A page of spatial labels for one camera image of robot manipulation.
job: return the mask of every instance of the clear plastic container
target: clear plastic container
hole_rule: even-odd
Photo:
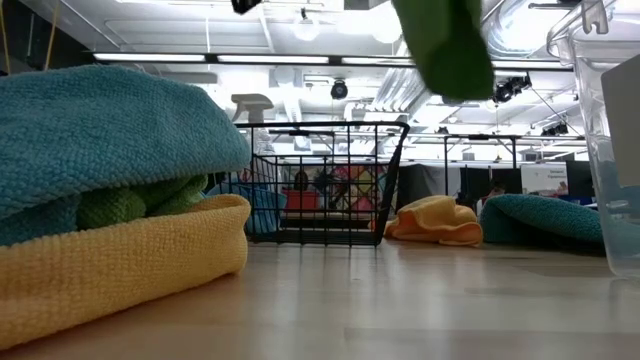
[[[609,265],[640,278],[640,186],[618,181],[601,83],[604,72],[640,54],[640,0],[583,0],[547,40],[549,53],[574,65]]]

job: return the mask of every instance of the green towel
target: green towel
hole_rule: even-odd
[[[484,241],[604,252],[600,217],[564,200],[532,195],[501,195],[487,200],[480,214]]]
[[[179,178],[155,184],[100,189],[82,194],[79,229],[97,229],[146,216],[179,214],[202,200],[207,176]]]
[[[425,85],[455,100],[486,100],[494,74],[480,34],[480,0],[393,0]]]

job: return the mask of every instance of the crumpled yellow towel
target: crumpled yellow towel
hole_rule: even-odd
[[[414,240],[442,245],[479,246],[482,228],[473,210],[456,205],[450,196],[428,196],[398,210],[387,222],[384,235],[398,240]]]
[[[0,350],[239,272],[247,200],[0,247]]]

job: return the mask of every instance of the red object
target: red object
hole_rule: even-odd
[[[283,189],[282,193],[287,195],[287,210],[315,210],[318,208],[319,194],[315,191]]]

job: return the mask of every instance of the black wire basket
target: black wire basket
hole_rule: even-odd
[[[249,200],[252,210],[245,232],[250,241],[380,244],[409,125],[352,121],[237,127],[251,143],[251,165],[237,173],[216,174],[209,194],[233,193]],[[311,137],[328,150],[257,154],[255,139],[265,130],[271,141],[290,137],[293,143],[296,137]],[[393,150],[387,155],[383,149],[389,147]]]

